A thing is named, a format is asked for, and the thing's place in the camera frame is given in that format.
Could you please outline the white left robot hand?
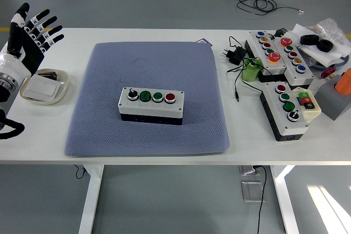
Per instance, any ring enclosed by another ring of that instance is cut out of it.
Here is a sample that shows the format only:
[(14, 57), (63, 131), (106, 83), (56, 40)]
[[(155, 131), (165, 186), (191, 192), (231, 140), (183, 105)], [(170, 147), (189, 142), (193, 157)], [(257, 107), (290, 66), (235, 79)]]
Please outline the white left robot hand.
[(50, 10), (46, 9), (26, 21), (29, 8), (29, 4), (24, 3), (16, 11), (10, 23), (9, 39), (1, 51), (1, 85), (7, 85), (9, 89), (34, 75), (45, 52), (64, 38), (59, 33), (63, 28), (61, 25), (45, 31), (57, 20), (56, 16), (38, 24)]

